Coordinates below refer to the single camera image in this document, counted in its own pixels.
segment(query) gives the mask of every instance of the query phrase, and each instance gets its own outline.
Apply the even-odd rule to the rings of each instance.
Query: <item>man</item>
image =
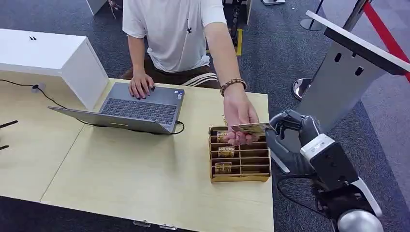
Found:
[[[259,122],[240,79],[221,0],[124,0],[123,30],[133,65],[131,95],[145,99],[154,82],[222,86],[229,126]],[[144,37],[149,46],[146,57]],[[205,37],[218,78],[209,68]],[[226,140],[232,145],[249,144],[255,137],[231,132]]]

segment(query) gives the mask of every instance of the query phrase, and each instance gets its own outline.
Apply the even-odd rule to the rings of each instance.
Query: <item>stanchion base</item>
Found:
[[[312,79],[310,78],[300,78],[293,83],[292,93],[296,99],[299,101],[303,99],[303,95],[309,89],[311,82]]]
[[[319,23],[318,21],[315,21],[313,19],[310,19],[310,18],[306,18],[306,19],[303,19],[302,21],[300,21],[300,25],[304,29],[312,30],[312,31],[321,30],[323,28],[323,25],[321,23]]]
[[[265,6],[284,4],[285,0],[261,0]]]

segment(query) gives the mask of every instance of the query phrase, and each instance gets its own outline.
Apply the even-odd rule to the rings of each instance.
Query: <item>wooden table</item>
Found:
[[[60,78],[1,72],[0,79],[20,84],[47,83],[45,93],[67,107],[82,104]],[[47,109],[54,105],[31,87],[0,81],[0,195],[39,202],[84,124]]]
[[[114,82],[127,81],[110,79],[95,111]],[[57,174],[48,175],[52,181],[47,190],[41,188],[45,193],[40,202],[201,232],[273,231],[271,181],[211,184],[209,180],[208,130],[223,125],[222,97],[214,89],[178,88],[186,91],[179,115],[185,123],[181,134],[85,125]],[[249,99],[260,120],[268,121],[267,96],[250,93]]]

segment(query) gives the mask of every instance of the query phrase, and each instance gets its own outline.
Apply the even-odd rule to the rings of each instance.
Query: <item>laptop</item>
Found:
[[[154,134],[172,134],[181,109],[183,89],[154,87],[150,96],[131,97],[128,83],[115,83],[98,113],[48,107],[84,122]]]

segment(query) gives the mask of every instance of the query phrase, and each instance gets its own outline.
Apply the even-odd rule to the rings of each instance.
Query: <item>wrist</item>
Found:
[[[232,93],[238,93],[238,92],[245,92],[245,89],[242,83],[235,83],[235,84],[229,85],[224,91],[224,96],[229,96]]]
[[[144,67],[140,67],[140,66],[134,66],[134,74],[138,73],[138,74],[145,74],[145,69]]]
[[[220,87],[220,94],[224,97],[225,94],[243,92],[245,93],[247,86],[244,80],[235,78]]]

